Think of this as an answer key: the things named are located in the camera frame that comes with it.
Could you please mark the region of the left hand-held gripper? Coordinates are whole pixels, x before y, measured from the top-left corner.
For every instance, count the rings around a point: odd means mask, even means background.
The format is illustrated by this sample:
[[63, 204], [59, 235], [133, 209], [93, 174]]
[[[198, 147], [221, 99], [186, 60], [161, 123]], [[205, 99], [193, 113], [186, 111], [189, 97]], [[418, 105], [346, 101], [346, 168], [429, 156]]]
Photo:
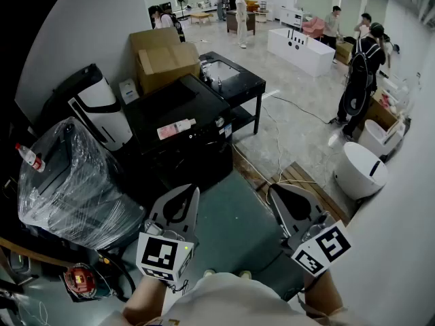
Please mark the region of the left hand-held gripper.
[[136, 266], [146, 276], [177, 283], [194, 257], [200, 190], [176, 187], [159, 197], [139, 233]]

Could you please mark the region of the person's right forearm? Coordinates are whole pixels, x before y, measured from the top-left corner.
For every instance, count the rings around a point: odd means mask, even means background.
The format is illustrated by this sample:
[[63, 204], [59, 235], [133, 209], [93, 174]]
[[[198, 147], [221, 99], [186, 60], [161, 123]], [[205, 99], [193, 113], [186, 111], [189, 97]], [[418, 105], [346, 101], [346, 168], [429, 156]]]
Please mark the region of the person's right forearm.
[[329, 270], [317, 278], [305, 272], [304, 290], [305, 304], [318, 312], [329, 316], [343, 307], [343, 301]]

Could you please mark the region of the person's left forearm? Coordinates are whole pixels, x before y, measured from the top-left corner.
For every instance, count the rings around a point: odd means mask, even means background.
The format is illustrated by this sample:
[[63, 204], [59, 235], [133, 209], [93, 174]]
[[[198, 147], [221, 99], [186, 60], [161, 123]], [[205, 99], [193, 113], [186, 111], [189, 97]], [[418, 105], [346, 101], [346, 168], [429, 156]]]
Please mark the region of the person's left forearm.
[[160, 280], [143, 276], [122, 314], [131, 325], [148, 323], [162, 315], [167, 286]]

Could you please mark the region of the pink and white bottle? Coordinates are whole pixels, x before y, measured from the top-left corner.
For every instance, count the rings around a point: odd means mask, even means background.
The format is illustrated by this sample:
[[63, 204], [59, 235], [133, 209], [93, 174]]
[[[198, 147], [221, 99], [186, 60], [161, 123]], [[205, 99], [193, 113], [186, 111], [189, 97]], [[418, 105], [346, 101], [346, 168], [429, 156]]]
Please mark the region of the pink and white bottle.
[[157, 129], [158, 138], [165, 140], [183, 131], [191, 129], [196, 124], [195, 119], [184, 119]]

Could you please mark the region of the plastic-wrapped appliance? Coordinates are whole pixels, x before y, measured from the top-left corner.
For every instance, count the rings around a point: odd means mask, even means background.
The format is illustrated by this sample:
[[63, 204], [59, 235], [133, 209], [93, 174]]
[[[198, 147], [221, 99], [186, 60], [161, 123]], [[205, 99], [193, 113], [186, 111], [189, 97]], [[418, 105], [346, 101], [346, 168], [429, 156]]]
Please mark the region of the plastic-wrapped appliance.
[[127, 192], [116, 159], [74, 117], [51, 127], [31, 147], [46, 166], [22, 163], [18, 218], [25, 225], [88, 249], [132, 238], [145, 210]]

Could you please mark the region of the person's white shirt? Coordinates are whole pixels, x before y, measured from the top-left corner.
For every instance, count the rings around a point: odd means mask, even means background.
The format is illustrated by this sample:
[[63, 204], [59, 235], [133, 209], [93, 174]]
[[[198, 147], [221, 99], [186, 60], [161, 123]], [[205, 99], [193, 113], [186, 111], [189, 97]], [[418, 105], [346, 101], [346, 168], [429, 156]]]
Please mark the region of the person's white shirt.
[[[298, 312], [271, 288], [227, 272], [201, 278], [160, 317], [136, 326], [370, 326], [342, 307], [325, 315], [301, 303]], [[99, 326], [134, 326], [115, 311]]]

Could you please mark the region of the white toilet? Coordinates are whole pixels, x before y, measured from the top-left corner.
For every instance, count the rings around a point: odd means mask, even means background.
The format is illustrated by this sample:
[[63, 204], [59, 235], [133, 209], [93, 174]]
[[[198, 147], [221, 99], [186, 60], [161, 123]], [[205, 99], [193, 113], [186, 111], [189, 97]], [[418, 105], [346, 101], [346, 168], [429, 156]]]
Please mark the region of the white toilet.
[[404, 131], [405, 125], [402, 120], [397, 120], [387, 131], [375, 121], [366, 120], [358, 144], [380, 158], [387, 156], [398, 146], [404, 137]]

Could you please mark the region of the open cardboard box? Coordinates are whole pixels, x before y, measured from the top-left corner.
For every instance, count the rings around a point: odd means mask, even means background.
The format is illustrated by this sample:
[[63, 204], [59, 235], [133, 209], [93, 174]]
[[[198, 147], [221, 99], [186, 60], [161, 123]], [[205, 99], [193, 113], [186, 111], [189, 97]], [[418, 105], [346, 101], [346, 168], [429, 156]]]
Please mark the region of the open cardboard box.
[[391, 112], [387, 95], [382, 88], [378, 88], [370, 97], [368, 111], [358, 126], [361, 130], [364, 129], [364, 123], [366, 120], [376, 122], [385, 131], [389, 130], [398, 120], [397, 115]]

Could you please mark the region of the small white box appliance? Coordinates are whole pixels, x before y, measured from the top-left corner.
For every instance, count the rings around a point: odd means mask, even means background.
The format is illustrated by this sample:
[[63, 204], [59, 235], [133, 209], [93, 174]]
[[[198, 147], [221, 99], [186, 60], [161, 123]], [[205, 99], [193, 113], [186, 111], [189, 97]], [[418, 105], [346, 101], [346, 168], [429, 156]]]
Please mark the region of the small white box appliance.
[[139, 98], [139, 94], [133, 79], [127, 79], [120, 82], [119, 89], [121, 97], [126, 105]]

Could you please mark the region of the black sink table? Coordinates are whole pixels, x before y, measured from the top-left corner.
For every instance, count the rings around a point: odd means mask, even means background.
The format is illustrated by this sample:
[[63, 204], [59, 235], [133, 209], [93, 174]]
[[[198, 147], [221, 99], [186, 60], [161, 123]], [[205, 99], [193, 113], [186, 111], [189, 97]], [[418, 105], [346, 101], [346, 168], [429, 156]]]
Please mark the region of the black sink table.
[[232, 130], [254, 125], [258, 133], [266, 81], [216, 52], [199, 56], [204, 82], [230, 106]]

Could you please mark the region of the wooden plank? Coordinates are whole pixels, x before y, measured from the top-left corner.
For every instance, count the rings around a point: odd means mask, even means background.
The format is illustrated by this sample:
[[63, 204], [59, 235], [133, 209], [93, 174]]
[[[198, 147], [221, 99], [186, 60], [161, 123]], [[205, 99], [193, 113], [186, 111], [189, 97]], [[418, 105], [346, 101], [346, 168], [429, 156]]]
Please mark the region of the wooden plank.
[[44, 255], [42, 253], [38, 253], [35, 251], [32, 251], [30, 249], [24, 248], [20, 245], [17, 245], [11, 241], [8, 241], [2, 237], [0, 237], [0, 246], [5, 247], [6, 249], [9, 249], [17, 254], [27, 256], [31, 259], [35, 259], [40, 262], [44, 262], [46, 264], [52, 264], [55, 266], [61, 266], [61, 267], [72, 267], [73, 263], [70, 261], [65, 261], [53, 257], [49, 257], [47, 255]]

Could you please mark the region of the large cardboard box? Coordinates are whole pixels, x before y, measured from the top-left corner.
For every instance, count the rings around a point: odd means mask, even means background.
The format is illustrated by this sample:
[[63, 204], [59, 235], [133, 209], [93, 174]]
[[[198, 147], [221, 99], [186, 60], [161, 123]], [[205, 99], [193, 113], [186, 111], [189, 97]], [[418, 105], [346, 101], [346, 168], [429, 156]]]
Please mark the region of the large cardboard box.
[[193, 43], [139, 50], [137, 75], [142, 93], [147, 96], [185, 75], [200, 75], [200, 60]]

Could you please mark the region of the red-label water bottle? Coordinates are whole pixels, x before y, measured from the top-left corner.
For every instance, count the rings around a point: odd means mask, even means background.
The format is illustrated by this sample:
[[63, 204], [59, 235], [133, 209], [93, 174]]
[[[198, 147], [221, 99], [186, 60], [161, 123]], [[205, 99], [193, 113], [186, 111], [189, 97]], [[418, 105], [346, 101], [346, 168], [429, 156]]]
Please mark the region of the red-label water bottle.
[[42, 173], [45, 169], [45, 162], [38, 157], [31, 149], [19, 143], [15, 146], [22, 159], [37, 172]]

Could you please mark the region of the long white counter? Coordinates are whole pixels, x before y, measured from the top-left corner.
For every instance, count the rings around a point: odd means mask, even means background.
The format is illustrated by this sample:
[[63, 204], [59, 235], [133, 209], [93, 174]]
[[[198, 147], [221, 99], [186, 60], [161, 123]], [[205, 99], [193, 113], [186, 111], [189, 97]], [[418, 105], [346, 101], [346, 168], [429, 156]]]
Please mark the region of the long white counter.
[[267, 50], [312, 77], [325, 75], [335, 55], [333, 48], [294, 29], [269, 30]]

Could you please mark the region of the white cabinet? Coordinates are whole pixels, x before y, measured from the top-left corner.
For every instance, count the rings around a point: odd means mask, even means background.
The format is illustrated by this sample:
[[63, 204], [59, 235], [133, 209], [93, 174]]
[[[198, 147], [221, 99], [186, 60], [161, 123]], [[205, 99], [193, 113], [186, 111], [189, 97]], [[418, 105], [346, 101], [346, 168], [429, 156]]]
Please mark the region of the white cabinet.
[[280, 11], [280, 23], [288, 25], [293, 29], [302, 29], [303, 11], [294, 7], [282, 7]]

